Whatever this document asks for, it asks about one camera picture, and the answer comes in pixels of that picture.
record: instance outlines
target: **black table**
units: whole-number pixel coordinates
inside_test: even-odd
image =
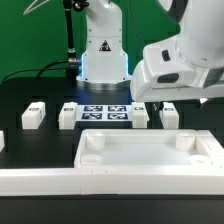
[[[21,128],[21,115],[31,102],[46,103],[46,118],[38,130]],[[83,105],[130,105],[129,90],[94,91],[76,88],[64,78],[18,78],[0,86],[0,130],[6,147],[0,168],[73,167],[81,132],[58,130],[58,115],[65,102]],[[197,101],[178,101],[181,129],[210,130],[224,144],[224,99],[199,108]],[[149,128],[161,128],[158,111],[146,104]],[[131,128],[131,124],[97,124],[98,128]],[[0,197],[0,223],[181,223],[222,224],[223,196],[93,195]]]

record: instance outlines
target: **green screen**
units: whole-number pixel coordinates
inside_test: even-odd
[[[28,16],[23,16],[32,2],[0,1],[0,81],[13,71],[42,68],[67,57],[61,1],[52,0]],[[129,0],[113,2],[123,12],[123,49],[129,55],[129,73],[132,74],[142,59],[144,46],[175,35],[179,27],[167,17],[156,0],[130,0],[131,7]],[[77,55],[81,57],[86,45],[85,10],[81,13],[73,11],[73,30]],[[35,76],[36,73],[23,73],[22,76]],[[64,72],[51,71],[45,75],[63,76]]]

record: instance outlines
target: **black label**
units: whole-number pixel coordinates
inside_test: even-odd
[[[164,108],[165,111],[174,111],[173,108]]]
[[[73,108],[65,108],[64,111],[73,111]]]
[[[135,107],[135,110],[144,110],[143,107]]]
[[[127,108],[126,108],[126,106],[108,106],[108,111],[123,112],[123,111],[127,111]]]
[[[38,111],[39,108],[30,108],[29,111]]]
[[[82,120],[101,120],[102,114],[101,113],[83,113]]]
[[[103,106],[85,106],[84,111],[103,111]]]
[[[127,113],[108,113],[108,120],[128,120]]]
[[[42,116],[42,111],[40,110],[40,120],[42,120],[43,116]]]
[[[99,51],[111,51],[110,46],[109,46],[109,44],[107,43],[106,40],[103,42]]]

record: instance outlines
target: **cable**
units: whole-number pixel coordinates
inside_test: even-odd
[[[136,27],[135,27],[135,23],[134,23],[134,18],[133,18],[133,7],[132,7],[132,2],[131,0],[128,0],[128,3],[129,3],[129,9],[130,9],[130,19],[131,19],[131,24],[132,24],[132,28],[134,30],[134,34],[135,34],[135,40],[137,42],[137,46],[138,46],[138,51],[139,51],[139,54],[141,56],[143,56],[143,48],[141,47],[141,44],[140,44],[140,41],[139,41],[139,36],[138,36],[138,32],[136,30]]]
[[[57,71],[57,70],[66,70],[66,69],[75,69],[75,68],[78,68],[78,67],[74,66],[74,67],[66,67],[66,68],[41,68],[41,69],[26,69],[26,70],[16,71],[16,72],[12,72],[12,73],[8,74],[7,76],[5,76],[5,78],[2,80],[1,84],[3,84],[9,77],[11,77],[15,74],[23,73],[23,72]]]
[[[68,63],[68,61],[67,61],[67,60],[55,61],[55,62],[52,62],[52,63],[50,63],[50,64],[44,66],[43,69],[45,69],[45,68],[50,68],[50,67],[52,67],[52,66],[54,66],[54,65],[65,64],[65,63]],[[43,72],[45,72],[45,70],[41,70],[41,71],[39,71],[39,72],[37,73],[37,75],[36,75],[36,78],[40,78],[40,76],[42,75]]]

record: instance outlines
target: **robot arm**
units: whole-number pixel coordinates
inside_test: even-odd
[[[223,97],[222,0],[159,0],[180,23],[175,37],[145,47],[131,82],[135,101]]]
[[[35,4],[25,11],[25,15],[43,4]],[[122,49],[122,12],[108,0],[62,0],[67,22],[69,63],[76,63],[73,43],[71,9],[80,12],[86,8],[87,43],[82,55],[82,72],[77,77],[79,86],[94,89],[117,89],[129,86],[127,54]]]

